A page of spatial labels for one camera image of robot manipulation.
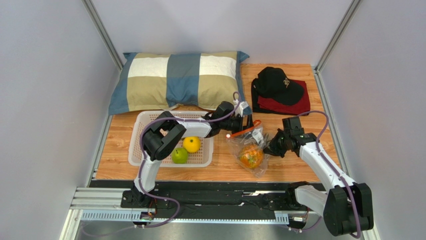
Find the clear zip top bag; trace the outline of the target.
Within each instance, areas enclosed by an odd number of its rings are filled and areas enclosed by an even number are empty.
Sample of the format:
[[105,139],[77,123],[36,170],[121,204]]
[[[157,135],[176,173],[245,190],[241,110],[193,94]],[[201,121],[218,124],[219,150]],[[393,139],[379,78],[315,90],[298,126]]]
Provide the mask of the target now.
[[264,153],[269,135],[264,134],[263,130],[263,123],[255,120],[248,129],[226,135],[227,144],[236,162],[257,178],[266,173],[270,158]]

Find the orange fake pineapple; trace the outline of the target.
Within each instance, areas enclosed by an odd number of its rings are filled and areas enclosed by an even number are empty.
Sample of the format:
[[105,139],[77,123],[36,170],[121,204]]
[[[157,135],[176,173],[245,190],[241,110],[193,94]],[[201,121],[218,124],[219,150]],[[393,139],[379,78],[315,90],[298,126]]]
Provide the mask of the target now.
[[237,152],[237,160],[249,170],[259,168],[268,158],[263,152],[266,147],[263,134],[256,133],[241,141],[241,148]]

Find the yellow fake orange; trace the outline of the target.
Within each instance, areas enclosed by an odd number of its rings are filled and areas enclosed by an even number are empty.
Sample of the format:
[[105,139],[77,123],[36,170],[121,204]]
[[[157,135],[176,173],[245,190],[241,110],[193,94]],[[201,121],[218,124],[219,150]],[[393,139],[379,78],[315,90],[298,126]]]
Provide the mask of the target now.
[[190,136],[184,138],[182,142],[182,147],[188,152],[188,153],[196,153],[201,148],[201,140],[197,136]]

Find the green fake apple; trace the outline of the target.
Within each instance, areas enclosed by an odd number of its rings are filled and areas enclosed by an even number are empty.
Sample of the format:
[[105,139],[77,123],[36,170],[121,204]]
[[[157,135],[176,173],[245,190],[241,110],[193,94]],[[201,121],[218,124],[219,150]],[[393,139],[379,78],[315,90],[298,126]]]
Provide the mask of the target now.
[[183,147],[175,148],[171,153],[171,160],[174,164],[186,164],[189,158],[188,151]]

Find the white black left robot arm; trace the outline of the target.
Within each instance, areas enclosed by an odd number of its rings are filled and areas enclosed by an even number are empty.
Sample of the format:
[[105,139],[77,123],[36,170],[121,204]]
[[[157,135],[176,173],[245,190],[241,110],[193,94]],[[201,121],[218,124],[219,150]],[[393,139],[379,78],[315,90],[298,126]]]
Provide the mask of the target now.
[[221,130],[238,133],[254,126],[253,117],[244,114],[245,101],[236,104],[223,101],[216,110],[199,118],[182,118],[170,111],[162,112],[150,122],[139,136],[142,150],[141,164],[134,188],[142,195],[153,197],[150,193],[155,188],[155,179],[161,161],[170,156],[185,137],[212,138]]

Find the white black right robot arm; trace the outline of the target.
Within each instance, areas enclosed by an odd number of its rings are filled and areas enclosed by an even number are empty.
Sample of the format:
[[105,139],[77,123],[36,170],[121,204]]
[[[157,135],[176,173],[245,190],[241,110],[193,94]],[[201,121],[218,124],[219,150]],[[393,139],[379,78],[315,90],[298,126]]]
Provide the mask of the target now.
[[335,237],[353,235],[374,228],[373,194],[366,183],[357,183],[326,153],[319,137],[306,133],[298,116],[282,119],[264,153],[283,158],[295,153],[313,170],[325,191],[306,181],[292,183],[288,188],[289,204],[302,205],[322,217],[326,228]]

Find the folded dark red cloth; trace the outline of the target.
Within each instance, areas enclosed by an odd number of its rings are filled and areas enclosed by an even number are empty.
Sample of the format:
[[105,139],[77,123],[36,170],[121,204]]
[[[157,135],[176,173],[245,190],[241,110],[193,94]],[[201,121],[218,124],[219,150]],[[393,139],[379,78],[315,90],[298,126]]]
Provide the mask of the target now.
[[291,80],[294,83],[301,85],[303,88],[302,98],[293,105],[285,105],[275,101],[272,98],[264,98],[258,95],[255,90],[254,84],[251,84],[251,99],[252,110],[255,113],[265,114],[278,114],[278,115],[292,115],[296,116],[311,110],[311,102],[308,94],[308,88],[305,81]]

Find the black baseball cap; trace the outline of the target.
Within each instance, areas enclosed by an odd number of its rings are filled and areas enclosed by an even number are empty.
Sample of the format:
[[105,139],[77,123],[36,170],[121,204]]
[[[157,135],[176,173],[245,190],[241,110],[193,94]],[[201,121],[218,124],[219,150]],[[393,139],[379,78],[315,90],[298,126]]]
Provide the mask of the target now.
[[252,81],[251,94],[253,100],[262,97],[292,106],[303,98],[305,89],[295,80],[288,78],[281,68],[267,66]]

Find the white perforated plastic basket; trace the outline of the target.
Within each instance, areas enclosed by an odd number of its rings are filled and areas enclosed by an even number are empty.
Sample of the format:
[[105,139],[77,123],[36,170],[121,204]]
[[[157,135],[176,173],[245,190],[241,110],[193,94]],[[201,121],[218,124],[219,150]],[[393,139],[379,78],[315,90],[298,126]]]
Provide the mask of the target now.
[[[128,162],[132,166],[139,167],[143,157],[143,151],[140,147],[140,135],[146,125],[154,121],[160,114],[161,110],[150,110],[141,112],[134,123],[133,132],[130,139],[129,150],[128,150]],[[172,110],[173,114],[177,118],[185,119],[198,119],[204,116],[206,111],[190,111],[190,110]],[[201,138],[200,149],[195,153],[188,155],[187,162],[185,164],[175,164],[172,161],[171,156],[166,157],[161,161],[162,168],[204,168],[211,164],[213,159],[214,151],[214,138]]]

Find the checkered blue beige pillow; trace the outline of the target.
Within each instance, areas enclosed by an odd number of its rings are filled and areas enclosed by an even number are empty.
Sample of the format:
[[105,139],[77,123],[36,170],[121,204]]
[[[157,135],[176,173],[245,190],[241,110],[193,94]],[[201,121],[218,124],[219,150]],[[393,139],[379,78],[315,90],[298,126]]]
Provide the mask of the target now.
[[232,102],[234,92],[245,100],[242,51],[153,54],[128,52],[113,91],[109,115],[134,111],[171,110],[180,105],[215,110]]

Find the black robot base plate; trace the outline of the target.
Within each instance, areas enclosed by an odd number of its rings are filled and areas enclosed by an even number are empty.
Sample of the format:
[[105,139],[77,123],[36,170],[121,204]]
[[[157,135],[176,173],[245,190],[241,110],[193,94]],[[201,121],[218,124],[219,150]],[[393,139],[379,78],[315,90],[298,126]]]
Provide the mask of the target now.
[[149,209],[156,218],[271,220],[275,211],[305,215],[311,209],[291,205],[288,182],[157,181],[152,195],[132,191],[131,180],[93,180],[90,188],[120,188],[119,206]]

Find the aluminium frame rail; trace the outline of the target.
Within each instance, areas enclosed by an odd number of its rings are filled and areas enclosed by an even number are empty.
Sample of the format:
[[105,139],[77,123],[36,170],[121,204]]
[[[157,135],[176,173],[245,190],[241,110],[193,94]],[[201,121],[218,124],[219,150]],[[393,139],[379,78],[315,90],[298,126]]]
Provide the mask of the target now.
[[189,224],[258,224],[288,227],[299,224],[300,219],[313,220],[305,228],[292,227],[291,230],[303,233],[319,224],[319,214],[302,207],[299,210],[279,207],[270,209],[268,205],[258,206],[249,203],[250,199],[263,200],[265,191],[254,193],[238,192],[243,201],[237,204],[189,204],[181,203],[179,211],[173,202],[161,199],[158,203],[148,203],[146,207],[132,204],[124,195],[124,188],[85,188],[76,189],[67,219],[60,234],[61,240],[74,240],[81,221],[130,222],[167,225],[172,223]]

